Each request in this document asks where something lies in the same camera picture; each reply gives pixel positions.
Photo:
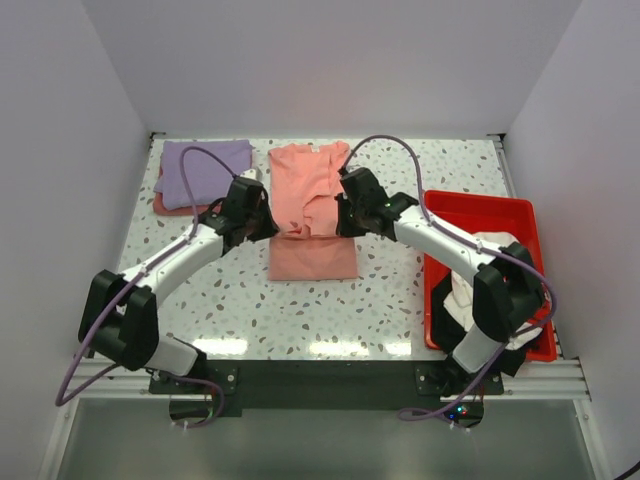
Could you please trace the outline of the salmon pink t shirt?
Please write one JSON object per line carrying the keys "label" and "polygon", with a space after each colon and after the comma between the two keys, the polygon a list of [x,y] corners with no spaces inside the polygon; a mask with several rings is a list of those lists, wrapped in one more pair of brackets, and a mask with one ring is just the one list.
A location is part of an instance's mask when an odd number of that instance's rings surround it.
{"label": "salmon pink t shirt", "polygon": [[339,169],[350,146],[290,144],[268,153],[271,210],[279,233],[269,243],[271,281],[348,280],[358,276],[355,241],[336,234]]}

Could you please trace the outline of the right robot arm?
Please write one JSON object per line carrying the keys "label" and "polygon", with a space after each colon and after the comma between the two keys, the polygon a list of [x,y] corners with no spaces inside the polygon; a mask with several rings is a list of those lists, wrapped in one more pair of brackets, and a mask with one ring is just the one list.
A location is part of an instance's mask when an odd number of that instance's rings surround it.
{"label": "right robot arm", "polygon": [[481,239],[422,208],[405,193],[389,196],[367,168],[339,170],[343,192],[336,197],[342,237],[376,234],[421,251],[448,267],[472,288],[474,325],[449,354],[448,386],[469,392],[481,369],[495,361],[518,329],[544,306],[542,276],[530,252]]}

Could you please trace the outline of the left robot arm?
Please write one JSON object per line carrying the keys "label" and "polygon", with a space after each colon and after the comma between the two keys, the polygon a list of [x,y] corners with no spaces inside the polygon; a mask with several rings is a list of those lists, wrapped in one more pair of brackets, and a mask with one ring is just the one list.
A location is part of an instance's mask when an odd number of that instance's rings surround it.
{"label": "left robot arm", "polygon": [[158,309],[192,275],[246,241],[278,232],[259,171],[234,178],[227,195],[199,214],[195,226],[154,256],[121,273],[103,270],[91,282],[78,331],[81,345],[130,371],[171,374],[185,392],[209,377],[206,354],[159,333]]}

